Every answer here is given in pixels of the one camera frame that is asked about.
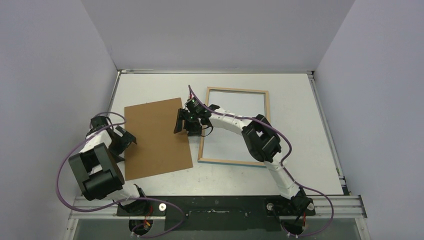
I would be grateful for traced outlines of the brown cardboard backing board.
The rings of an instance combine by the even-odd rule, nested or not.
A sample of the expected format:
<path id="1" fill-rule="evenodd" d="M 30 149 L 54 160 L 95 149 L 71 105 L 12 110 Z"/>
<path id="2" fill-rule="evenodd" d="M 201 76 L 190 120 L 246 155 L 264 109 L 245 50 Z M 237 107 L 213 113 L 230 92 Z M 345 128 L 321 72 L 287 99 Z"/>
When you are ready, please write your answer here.
<path id="1" fill-rule="evenodd" d="M 124 128 L 136 137 L 136 144 L 124 152 L 127 181 L 193 167 L 187 134 L 174 133 L 181 108 L 180 98 L 124 108 Z"/>

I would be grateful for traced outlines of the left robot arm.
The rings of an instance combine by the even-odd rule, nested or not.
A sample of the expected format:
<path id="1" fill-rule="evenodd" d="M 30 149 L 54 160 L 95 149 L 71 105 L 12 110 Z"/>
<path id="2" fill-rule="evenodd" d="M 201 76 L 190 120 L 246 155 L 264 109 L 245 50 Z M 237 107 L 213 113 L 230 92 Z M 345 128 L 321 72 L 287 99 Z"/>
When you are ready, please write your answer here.
<path id="1" fill-rule="evenodd" d="M 150 203 L 136 184 L 125 182 L 119 163 L 122 154 L 137 138 L 121 126 L 112 126 L 108 116 L 96 115 L 90 120 L 90 129 L 82 149 L 68 158 L 82 195 L 88 200 L 111 200 L 128 214 L 144 215 Z"/>

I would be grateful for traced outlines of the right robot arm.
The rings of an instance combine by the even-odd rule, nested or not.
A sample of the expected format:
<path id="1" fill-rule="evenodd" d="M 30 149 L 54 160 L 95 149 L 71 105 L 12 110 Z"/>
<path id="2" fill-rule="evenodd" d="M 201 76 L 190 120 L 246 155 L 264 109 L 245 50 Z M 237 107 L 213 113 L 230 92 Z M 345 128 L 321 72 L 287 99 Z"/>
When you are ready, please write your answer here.
<path id="1" fill-rule="evenodd" d="M 263 163 L 277 185 L 279 195 L 265 200 L 266 210 L 276 216 L 313 216 L 315 205 L 304 189 L 290 178 L 274 157 L 281 153 L 281 138 L 264 115 L 237 115 L 218 105 L 203 105 L 192 97 L 177 111 L 174 133 L 187 131 L 189 137 L 204 136 L 205 129 L 224 129 L 242 136 L 249 154 Z"/>

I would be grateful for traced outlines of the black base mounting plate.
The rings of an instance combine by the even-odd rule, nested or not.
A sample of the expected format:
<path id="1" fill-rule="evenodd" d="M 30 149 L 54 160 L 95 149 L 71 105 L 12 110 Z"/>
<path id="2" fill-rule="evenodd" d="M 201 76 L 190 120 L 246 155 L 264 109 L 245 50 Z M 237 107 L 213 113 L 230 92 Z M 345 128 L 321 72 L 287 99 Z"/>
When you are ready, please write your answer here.
<path id="1" fill-rule="evenodd" d="M 312 199 L 295 197 L 288 200 L 279 195 L 250 196 L 158 196 L 157 199 L 172 203 L 179 207 L 175 209 L 167 205 L 164 211 L 159 209 L 159 203 L 150 201 L 149 207 L 135 213 L 128 213 L 118 208 L 119 217 L 139 217 L 143 214 L 149 217 L 164 217 L 165 229 L 175 226 L 185 214 L 184 222 L 177 227 L 178 231 L 244 231 L 265 230 L 279 232 L 280 218 L 286 217 L 289 224 L 300 226 L 302 217 L 315 216 L 316 211 L 309 204 Z"/>

